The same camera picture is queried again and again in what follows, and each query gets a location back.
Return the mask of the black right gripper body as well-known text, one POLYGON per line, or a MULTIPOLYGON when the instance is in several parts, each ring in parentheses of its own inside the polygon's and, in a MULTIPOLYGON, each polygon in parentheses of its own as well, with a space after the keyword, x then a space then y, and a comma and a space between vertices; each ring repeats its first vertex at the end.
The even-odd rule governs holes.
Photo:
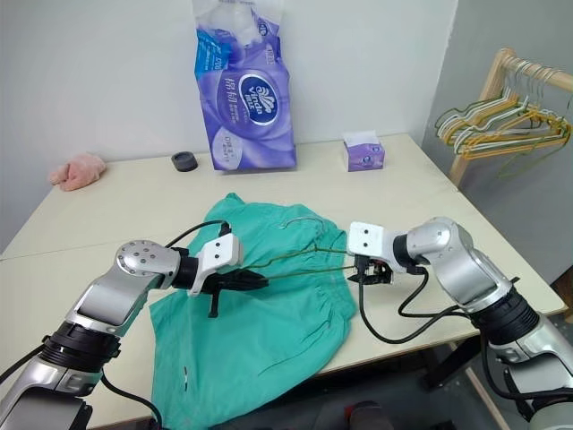
POLYGON ((364 283, 391 283, 393 271, 383 260, 371 259, 364 274, 364 283))

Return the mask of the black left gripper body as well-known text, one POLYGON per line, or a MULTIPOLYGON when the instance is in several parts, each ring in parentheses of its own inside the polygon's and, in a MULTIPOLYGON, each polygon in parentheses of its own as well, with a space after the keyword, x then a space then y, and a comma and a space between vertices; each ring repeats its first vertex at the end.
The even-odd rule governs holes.
POLYGON ((235 272, 230 271, 227 273, 212 273, 210 274, 201 285, 201 294, 214 294, 220 290, 233 290, 235 288, 236 278, 235 272))

